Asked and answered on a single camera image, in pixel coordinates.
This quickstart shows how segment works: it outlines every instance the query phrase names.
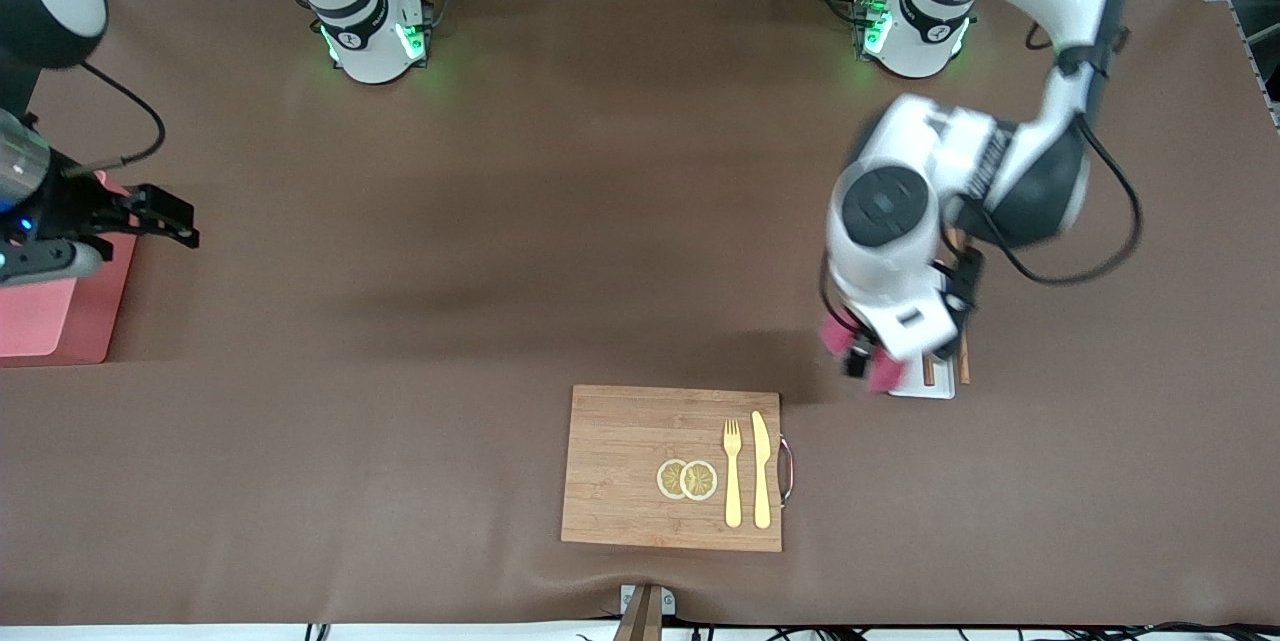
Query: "metal handle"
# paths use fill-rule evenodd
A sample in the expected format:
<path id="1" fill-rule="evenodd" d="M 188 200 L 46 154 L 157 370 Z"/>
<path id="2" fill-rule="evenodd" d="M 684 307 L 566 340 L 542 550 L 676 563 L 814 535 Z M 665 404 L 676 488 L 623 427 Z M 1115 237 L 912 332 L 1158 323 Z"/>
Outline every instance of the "metal handle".
<path id="1" fill-rule="evenodd" d="M 778 432 L 778 450 L 787 455 L 787 490 L 782 491 L 782 503 L 780 508 L 787 508 L 787 499 L 791 498 L 791 491 L 796 487 L 796 458 L 791 453 L 791 444 L 787 444 L 787 438 Z M 782 489 L 782 464 L 778 464 L 778 489 Z"/>

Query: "brown tablecloth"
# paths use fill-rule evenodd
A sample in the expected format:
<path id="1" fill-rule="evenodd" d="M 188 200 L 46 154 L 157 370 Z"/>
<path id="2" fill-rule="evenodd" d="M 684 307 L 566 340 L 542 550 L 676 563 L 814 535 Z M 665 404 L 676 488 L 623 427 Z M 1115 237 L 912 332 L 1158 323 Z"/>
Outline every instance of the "brown tablecloth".
<path id="1" fill-rule="evenodd" d="M 453 0 L 431 65 L 330 70 L 291 0 L 110 0 L 95 61 L 196 203 L 138 249 L 109 363 L 0 372 L 8 623 L 498 622 L 672 587 L 719 623 L 1280 622 L 1280 141 L 1228 6 L 1130 0 L 1098 134 L 1149 228 L 1076 289 L 992 255 L 956 400 L 820 349 L 828 193 L 910 90 L 1037 114 L 1047 52 L 980 0 L 932 81 L 817 0 Z M 83 72 L 32 104 L 146 145 Z M 1094 164 L 1065 241 L 1123 239 Z M 777 390 L 782 554 L 558 541 L 573 383 Z"/>

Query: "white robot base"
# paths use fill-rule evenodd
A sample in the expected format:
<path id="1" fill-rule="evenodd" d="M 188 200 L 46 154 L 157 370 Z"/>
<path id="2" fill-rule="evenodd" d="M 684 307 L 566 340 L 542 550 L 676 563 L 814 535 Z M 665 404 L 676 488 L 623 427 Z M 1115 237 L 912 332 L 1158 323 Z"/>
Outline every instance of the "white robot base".
<path id="1" fill-rule="evenodd" d="M 925 75 L 942 70 L 960 52 L 964 32 L 969 29 L 968 18 L 955 35 L 942 26 L 941 31 L 955 40 L 948 40 L 950 44 L 928 44 L 905 20 L 901 0 L 883 0 L 883 8 L 872 8 L 867 18 L 872 20 L 868 27 L 854 27 L 854 45 L 859 56 L 873 59 L 887 70 L 909 79 L 924 79 Z"/>
<path id="2" fill-rule="evenodd" d="M 422 0 L 387 0 L 387 20 L 370 36 L 365 49 L 344 47 L 321 26 L 334 68 L 342 68 L 361 84 L 385 84 L 399 79 L 410 68 L 426 65 L 431 8 L 424 6 Z"/>

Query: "yellow knife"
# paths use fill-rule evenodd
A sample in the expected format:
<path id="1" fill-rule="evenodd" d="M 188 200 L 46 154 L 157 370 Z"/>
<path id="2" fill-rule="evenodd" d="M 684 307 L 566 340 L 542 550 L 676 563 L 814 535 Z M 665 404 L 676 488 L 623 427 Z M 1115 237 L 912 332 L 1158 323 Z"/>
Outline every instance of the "yellow knife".
<path id="1" fill-rule="evenodd" d="M 758 409 L 751 412 L 751 430 L 754 431 L 753 448 L 755 450 L 755 527 L 769 527 L 769 485 L 764 476 L 764 463 L 768 463 L 773 445 L 769 444 L 769 432 L 764 429 L 764 417 Z"/>

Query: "pink bin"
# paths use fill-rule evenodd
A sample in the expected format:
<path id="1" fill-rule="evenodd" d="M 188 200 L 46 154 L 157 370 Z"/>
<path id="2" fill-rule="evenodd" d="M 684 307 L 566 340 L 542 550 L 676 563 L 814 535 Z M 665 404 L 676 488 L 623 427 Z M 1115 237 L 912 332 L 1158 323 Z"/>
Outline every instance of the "pink bin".
<path id="1" fill-rule="evenodd" d="M 102 173 L 99 179 L 124 193 Z M 115 246 L 114 260 L 95 275 L 0 289 L 0 368 L 106 360 L 137 235 L 102 237 Z"/>

